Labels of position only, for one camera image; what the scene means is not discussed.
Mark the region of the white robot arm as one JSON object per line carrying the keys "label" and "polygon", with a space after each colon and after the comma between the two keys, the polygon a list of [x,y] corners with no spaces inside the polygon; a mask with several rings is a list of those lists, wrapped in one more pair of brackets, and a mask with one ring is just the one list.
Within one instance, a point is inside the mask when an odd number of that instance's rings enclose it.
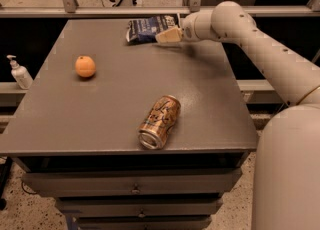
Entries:
{"label": "white robot arm", "polygon": [[288,105],[259,139],[252,230],[320,230],[320,68],[259,30],[232,1],[156,35],[159,43],[201,40],[239,46]]}

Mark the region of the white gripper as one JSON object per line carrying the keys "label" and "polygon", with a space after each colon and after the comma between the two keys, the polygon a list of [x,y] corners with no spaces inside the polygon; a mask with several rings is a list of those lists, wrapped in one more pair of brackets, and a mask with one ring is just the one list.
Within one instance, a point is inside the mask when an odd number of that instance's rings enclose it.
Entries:
{"label": "white gripper", "polygon": [[181,27],[177,26],[160,32],[155,36],[158,43],[176,43],[183,39],[189,42],[201,40],[212,40],[213,31],[211,26],[211,15],[209,13],[192,13],[184,18]]}

